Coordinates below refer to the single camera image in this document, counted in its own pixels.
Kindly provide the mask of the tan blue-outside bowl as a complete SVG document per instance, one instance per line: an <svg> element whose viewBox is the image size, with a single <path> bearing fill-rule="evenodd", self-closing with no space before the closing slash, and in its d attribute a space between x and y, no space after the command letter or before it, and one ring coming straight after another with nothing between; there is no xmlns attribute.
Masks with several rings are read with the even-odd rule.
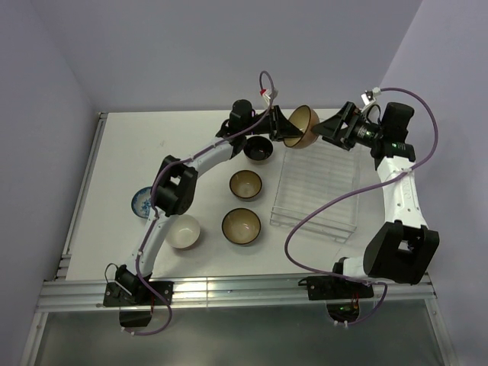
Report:
<svg viewBox="0 0 488 366"><path fill-rule="evenodd" d="M258 238L262 231L262 224L254 211L238 207L224 216L221 230L229 242L244 246L251 244Z"/></svg>

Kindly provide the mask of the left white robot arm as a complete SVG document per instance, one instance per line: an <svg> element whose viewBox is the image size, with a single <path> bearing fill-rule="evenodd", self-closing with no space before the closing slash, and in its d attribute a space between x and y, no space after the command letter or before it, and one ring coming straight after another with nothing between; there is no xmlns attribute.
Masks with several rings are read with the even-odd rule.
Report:
<svg viewBox="0 0 488 366"><path fill-rule="evenodd" d="M258 114L251 103L233 103L229 117L216 136L200 151L186 159L166 156L151 187L150 211L142 242L130 259L115 272L121 296L140 304L149 294L147 282L153 273L156 256L173 223L192 205L197 180L222 162L231 160L244 149L246 137L267 134L272 141L301 138L304 132L289 121L278 106L269 105Z"/></svg>

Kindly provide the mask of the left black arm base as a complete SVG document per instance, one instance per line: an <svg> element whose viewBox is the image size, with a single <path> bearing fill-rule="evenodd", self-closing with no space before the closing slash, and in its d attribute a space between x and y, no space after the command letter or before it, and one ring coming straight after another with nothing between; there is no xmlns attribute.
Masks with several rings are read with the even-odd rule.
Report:
<svg viewBox="0 0 488 366"><path fill-rule="evenodd" d="M106 287L102 306L119 309L119 323L125 330L139 331L146 328L156 306L171 305L173 281L151 281L151 275L144 278L150 289L126 265L115 267L114 280L105 277Z"/></svg>

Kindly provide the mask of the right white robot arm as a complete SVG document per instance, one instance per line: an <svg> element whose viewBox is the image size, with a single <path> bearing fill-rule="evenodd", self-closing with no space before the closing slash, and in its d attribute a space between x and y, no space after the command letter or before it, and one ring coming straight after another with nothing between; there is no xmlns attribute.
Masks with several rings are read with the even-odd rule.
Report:
<svg viewBox="0 0 488 366"><path fill-rule="evenodd" d="M342 258L330 278L331 291L347 297L357 285L355 278L384 278L401 284L418 284L440 239L429 229L416 193L413 167L416 155L406 143L414 110L390 102L375 124L351 102L312 131L324 141L344 150L360 144L370 149L382 184L384 225L367 245L363 256Z"/></svg>

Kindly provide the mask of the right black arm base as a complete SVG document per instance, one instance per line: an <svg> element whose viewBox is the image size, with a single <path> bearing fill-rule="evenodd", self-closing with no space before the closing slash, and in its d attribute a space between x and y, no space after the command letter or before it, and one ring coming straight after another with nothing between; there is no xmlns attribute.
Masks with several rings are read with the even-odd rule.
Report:
<svg viewBox="0 0 488 366"><path fill-rule="evenodd" d="M310 301L326 301L329 316L338 323L353 323L360 315L360 299L374 296L372 287L332 276L309 276L299 282Z"/></svg>

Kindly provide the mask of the large tan pink-outside bowl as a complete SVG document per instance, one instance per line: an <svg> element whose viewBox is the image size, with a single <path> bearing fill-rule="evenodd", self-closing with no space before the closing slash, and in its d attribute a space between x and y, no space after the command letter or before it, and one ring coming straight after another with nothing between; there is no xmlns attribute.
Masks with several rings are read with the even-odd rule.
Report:
<svg viewBox="0 0 488 366"><path fill-rule="evenodd" d="M312 128L319 123L319 116L308 105L299 106L288 119L303 135L301 137L286 138L284 145L291 149L304 149L316 142L318 135Z"/></svg>

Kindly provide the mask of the black glossy bowl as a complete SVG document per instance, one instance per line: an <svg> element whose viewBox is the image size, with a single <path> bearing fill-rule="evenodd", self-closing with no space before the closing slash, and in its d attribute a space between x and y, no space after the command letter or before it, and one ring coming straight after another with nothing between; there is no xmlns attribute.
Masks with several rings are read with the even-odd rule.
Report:
<svg viewBox="0 0 488 366"><path fill-rule="evenodd" d="M252 136L247 139L243 152L250 163L263 165L270 162L274 147L269 139L263 136Z"/></svg>

